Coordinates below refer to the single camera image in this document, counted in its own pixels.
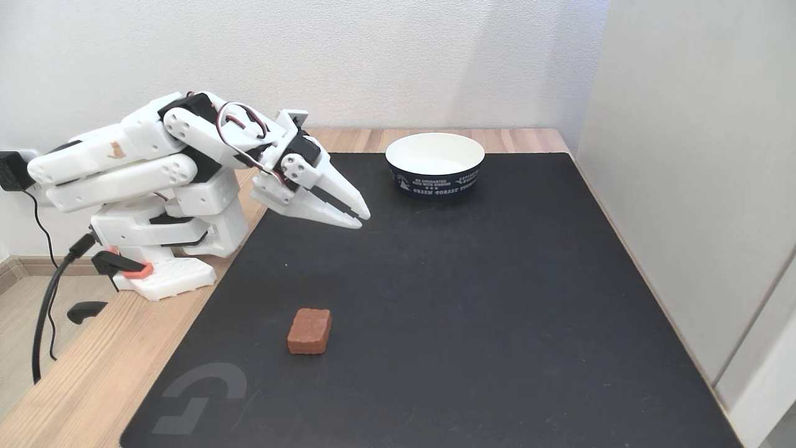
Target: power adapter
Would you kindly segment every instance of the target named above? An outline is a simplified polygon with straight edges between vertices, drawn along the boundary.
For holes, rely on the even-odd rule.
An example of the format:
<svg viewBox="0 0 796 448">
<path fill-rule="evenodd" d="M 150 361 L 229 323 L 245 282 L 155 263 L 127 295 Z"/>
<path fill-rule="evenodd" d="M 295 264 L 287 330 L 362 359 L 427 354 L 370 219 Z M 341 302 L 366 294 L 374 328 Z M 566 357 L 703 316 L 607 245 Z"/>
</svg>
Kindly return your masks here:
<svg viewBox="0 0 796 448">
<path fill-rule="evenodd" d="M 28 175 L 28 163 L 16 151 L 0 151 L 0 188 L 25 191 L 35 182 Z"/>
</svg>

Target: paper bowl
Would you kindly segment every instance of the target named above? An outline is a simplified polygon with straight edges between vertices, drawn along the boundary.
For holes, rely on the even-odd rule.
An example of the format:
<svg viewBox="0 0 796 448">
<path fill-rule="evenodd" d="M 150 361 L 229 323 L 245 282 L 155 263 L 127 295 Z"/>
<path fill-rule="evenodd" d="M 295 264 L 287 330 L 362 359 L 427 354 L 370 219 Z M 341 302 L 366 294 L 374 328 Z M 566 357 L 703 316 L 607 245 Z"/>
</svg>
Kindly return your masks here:
<svg viewBox="0 0 796 448">
<path fill-rule="evenodd" d="M 432 132 L 396 140 L 384 154 L 395 186 L 416 199 L 452 199 L 470 191 L 484 160 L 477 141 Z"/>
</svg>

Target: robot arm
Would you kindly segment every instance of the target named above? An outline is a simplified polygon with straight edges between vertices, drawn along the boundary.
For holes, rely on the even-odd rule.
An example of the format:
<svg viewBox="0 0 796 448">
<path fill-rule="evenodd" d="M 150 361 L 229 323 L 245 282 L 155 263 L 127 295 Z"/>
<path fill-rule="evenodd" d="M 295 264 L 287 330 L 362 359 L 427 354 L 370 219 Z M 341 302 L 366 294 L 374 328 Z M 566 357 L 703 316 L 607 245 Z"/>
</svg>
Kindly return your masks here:
<svg viewBox="0 0 796 448">
<path fill-rule="evenodd" d="M 210 92 L 174 93 L 33 159 L 28 172 L 59 210 L 101 205 L 91 224 L 100 245 L 152 267 L 148 277 L 117 273 L 114 282 L 157 301 L 216 279 L 212 266 L 175 252 L 227 257 L 245 238 L 235 169 L 259 170 L 250 195 L 277 213 L 361 227 L 310 191 L 317 187 L 370 217 L 359 191 L 301 129 L 306 115 L 283 110 L 269 120 Z"/>
</svg>

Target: wooden table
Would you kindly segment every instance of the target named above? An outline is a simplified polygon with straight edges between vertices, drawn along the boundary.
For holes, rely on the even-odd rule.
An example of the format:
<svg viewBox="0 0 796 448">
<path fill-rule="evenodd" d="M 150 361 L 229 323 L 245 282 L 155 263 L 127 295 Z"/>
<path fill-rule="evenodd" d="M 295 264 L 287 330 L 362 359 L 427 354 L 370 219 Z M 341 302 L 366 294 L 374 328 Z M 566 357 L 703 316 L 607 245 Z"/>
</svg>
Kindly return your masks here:
<svg viewBox="0 0 796 448">
<path fill-rule="evenodd" d="M 487 152 L 567 152 L 553 129 L 440 130 L 477 140 Z M 329 152 L 384 152 L 422 130 L 318 129 Z M 264 207 L 250 199 L 253 170 L 238 171 L 249 227 Z M 203 257 L 219 280 L 235 258 Z M 119 446 L 119 436 L 215 286 L 157 303 L 121 292 L 0 423 L 0 446 Z"/>
</svg>

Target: brown block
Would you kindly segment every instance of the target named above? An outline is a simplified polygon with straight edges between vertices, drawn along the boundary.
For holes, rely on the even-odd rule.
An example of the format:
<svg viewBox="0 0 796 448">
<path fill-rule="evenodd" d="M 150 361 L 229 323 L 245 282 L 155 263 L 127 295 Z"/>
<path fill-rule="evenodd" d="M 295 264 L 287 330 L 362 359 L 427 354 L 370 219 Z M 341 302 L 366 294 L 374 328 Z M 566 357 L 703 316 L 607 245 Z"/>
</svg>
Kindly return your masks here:
<svg viewBox="0 0 796 448">
<path fill-rule="evenodd" d="M 332 313 L 328 309 L 301 308 L 287 333 L 287 349 L 294 355 L 319 355 L 326 350 Z"/>
</svg>

